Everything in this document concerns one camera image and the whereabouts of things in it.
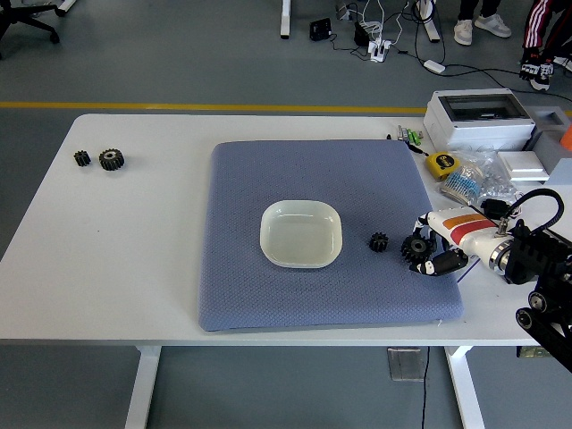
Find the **robot right hand white shell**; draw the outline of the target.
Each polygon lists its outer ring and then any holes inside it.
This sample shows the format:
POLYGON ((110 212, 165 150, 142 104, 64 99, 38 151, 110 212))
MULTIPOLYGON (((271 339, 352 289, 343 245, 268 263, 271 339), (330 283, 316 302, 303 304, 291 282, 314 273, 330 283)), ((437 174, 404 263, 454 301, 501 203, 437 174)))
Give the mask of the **robot right hand white shell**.
POLYGON ((512 237, 471 206, 432 211, 417 218, 413 233, 401 245, 410 269, 429 276, 465 267, 471 256, 503 274, 512 237))

